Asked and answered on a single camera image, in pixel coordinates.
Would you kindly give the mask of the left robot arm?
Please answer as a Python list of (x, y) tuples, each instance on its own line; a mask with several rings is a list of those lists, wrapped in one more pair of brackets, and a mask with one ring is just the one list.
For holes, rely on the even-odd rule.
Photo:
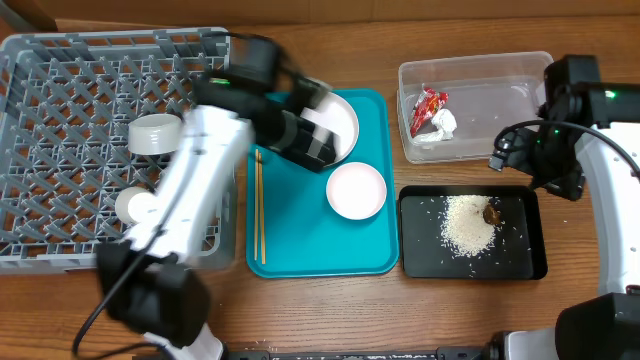
[(334, 134), (305, 118), (331, 88), (291, 72), (283, 102), (269, 93), (276, 74), (210, 71), (192, 83), (195, 107), (186, 115), (177, 152), (157, 189), (149, 216), (119, 243), (97, 248), (103, 300), (79, 329), (80, 344), (101, 312), (145, 336), (169, 359), (223, 359), (226, 348), (207, 324), (210, 297), (190, 261), (197, 256), (216, 203), (251, 144), (319, 172), (336, 160)]

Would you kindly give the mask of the red snack wrapper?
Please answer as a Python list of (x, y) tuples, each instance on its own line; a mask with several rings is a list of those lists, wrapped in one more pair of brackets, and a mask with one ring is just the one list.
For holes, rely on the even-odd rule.
[(412, 109), (410, 134), (415, 137), (418, 131), (427, 124), (449, 100), (449, 94), (424, 86)]

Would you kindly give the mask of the white cup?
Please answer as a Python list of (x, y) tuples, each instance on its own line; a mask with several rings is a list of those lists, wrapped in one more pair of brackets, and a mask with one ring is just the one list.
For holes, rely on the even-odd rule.
[(122, 190), (116, 198), (116, 216), (121, 222), (134, 225), (144, 221), (151, 214), (155, 203), (156, 197), (153, 193), (140, 187), (129, 187)]

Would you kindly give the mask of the wooden chopstick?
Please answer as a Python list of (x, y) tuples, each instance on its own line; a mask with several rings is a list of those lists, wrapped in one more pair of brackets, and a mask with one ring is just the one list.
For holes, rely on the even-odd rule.
[(259, 206), (259, 232), (260, 232), (260, 259), (261, 264), (266, 264), (266, 232), (265, 232), (265, 214), (264, 214), (264, 177), (263, 177), (263, 158), (260, 151), (257, 155), (258, 161), (258, 206)]
[(254, 151), (254, 260), (258, 259), (259, 243), (259, 150)]

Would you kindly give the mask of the white napkin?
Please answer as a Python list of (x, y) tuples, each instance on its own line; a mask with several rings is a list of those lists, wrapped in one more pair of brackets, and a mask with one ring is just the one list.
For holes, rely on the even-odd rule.
[(430, 142), (446, 141), (453, 138), (453, 133), (457, 128), (455, 116), (448, 109), (439, 110), (432, 118), (431, 123), (436, 130), (433, 132), (416, 135), (414, 141), (419, 144)]

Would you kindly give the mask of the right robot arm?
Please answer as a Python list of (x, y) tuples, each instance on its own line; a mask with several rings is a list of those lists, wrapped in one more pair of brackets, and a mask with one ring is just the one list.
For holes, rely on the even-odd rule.
[(639, 356), (639, 88), (581, 81), (548, 89), (538, 119), (504, 128), (489, 165), (569, 200), (587, 185), (600, 256), (598, 295), (551, 328), (496, 335), (486, 359)]

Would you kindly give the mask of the grey bowl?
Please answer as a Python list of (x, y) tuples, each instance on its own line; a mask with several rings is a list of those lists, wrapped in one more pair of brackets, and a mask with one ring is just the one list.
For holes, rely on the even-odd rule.
[(182, 120), (172, 114), (149, 114), (129, 124), (128, 149), (137, 155), (162, 155), (178, 149)]

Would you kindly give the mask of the small white plate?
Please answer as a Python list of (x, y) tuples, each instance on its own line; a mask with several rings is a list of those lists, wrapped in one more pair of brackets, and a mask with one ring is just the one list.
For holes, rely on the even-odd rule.
[(349, 220), (365, 220), (384, 206), (386, 182), (381, 173), (369, 164), (350, 162), (331, 173), (326, 185), (331, 208)]

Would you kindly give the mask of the large white plate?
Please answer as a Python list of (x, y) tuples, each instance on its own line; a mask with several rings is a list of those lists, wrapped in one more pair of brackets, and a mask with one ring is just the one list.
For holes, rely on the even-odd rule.
[(352, 106), (341, 96), (328, 93), (315, 109), (305, 108), (301, 117), (335, 134), (336, 160), (344, 160), (354, 149), (359, 136), (359, 121)]

